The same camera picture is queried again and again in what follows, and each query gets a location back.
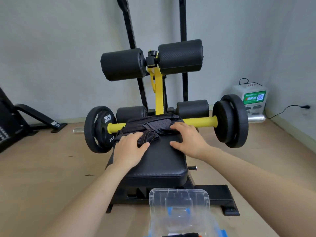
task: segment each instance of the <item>dark clothing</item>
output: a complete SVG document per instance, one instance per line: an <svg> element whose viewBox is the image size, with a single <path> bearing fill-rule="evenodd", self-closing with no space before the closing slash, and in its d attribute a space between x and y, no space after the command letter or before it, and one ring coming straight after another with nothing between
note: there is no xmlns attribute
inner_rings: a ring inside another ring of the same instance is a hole
<svg viewBox="0 0 316 237"><path fill-rule="evenodd" d="M168 135L178 133L177 130L170 129L175 122L183 122L183 120L175 114L161 114L157 116L147 116L129 120L125 127L117 132L114 139L115 143L119 142L122 136L130 133L143 132L138 139L137 144L142 144L159 138L159 135Z"/></svg>

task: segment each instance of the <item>wooden floor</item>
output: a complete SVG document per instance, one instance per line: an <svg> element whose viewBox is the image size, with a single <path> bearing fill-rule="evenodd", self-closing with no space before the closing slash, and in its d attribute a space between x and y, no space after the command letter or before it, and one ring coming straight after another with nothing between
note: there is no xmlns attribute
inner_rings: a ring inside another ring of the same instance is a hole
<svg viewBox="0 0 316 237"><path fill-rule="evenodd" d="M58 213L104 171L111 153L92 153L83 135L70 124L57 134L48 130L29 136L0 154L0 236L36 237ZM207 142L267 171L316 191L316 155L267 120L251 124L247 143L229 149L216 140L212 128L200 128ZM212 212L229 237L274 237L276 233L241 195L212 167L187 158L196 184L228 184L240 217ZM148 233L148 206L115 205L105 214L97 236L142 237Z"/></svg>

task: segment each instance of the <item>clear plastic container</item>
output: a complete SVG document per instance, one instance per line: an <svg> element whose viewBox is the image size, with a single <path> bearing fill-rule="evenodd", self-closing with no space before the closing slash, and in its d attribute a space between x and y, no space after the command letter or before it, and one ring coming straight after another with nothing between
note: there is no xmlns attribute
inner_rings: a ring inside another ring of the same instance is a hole
<svg viewBox="0 0 316 237"><path fill-rule="evenodd" d="M149 237L198 233L222 237L205 190L152 189L149 193Z"/></svg>

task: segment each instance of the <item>person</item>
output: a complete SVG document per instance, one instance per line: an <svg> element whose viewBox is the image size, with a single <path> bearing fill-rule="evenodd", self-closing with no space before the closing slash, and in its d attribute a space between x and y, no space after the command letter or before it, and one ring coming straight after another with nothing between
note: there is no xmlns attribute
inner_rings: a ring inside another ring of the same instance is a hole
<svg viewBox="0 0 316 237"><path fill-rule="evenodd" d="M316 235L316 193L209 146L193 126L177 122L171 128L181 133L183 142L170 145L223 175L280 237ZM62 211L43 237L95 235L118 184L149 147L149 143L137 147L140 136L121 138L113 164Z"/></svg>

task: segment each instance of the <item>black exercise machine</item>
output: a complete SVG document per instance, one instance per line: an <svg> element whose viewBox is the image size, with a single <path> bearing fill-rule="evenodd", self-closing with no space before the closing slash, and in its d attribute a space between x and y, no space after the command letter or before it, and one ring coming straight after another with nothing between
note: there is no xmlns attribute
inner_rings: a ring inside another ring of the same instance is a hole
<svg viewBox="0 0 316 237"><path fill-rule="evenodd" d="M88 147L95 153L106 153L115 148L114 138L126 122L134 118L154 115L179 115L187 124L195 127L213 126L219 141L229 147L241 147L248 135L248 117L242 100L236 95L225 95L215 103L213 116L209 116L207 100L188 101L187 72L199 71L203 63L202 41L186 41L185 0L179 0L181 41L163 44L158 51L149 51L145 58L136 48L128 1L117 0L123 11L130 50L104 53L101 67L110 81L135 78L138 81L142 106L119 108L116 117L105 106L93 108L87 115L84 135ZM176 109L168 107L165 78L169 74L183 74L184 102ZM150 75L156 94L156 109L148 109L142 78ZM185 155L172 148L170 141L182 141L180 134L160 135L151 143L140 163L132 168L119 184L107 209L114 204L148 204L153 188L203 189L210 197L211 205L219 205L224 215L239 215L235 201L227 185L195 185L188 170ZM113 154L108 165L113 163Z"/></svg>
<svg viewBox="0 0 316 237"><path fill-rule="evenodd" d="M37 119L42 124L29 125L19 111ZM0 153L20 139L35 135L38 130L52 129L52 133L57 133L66 125L67 123L58 123L28 105L13 105L0 88Z"/></svg>

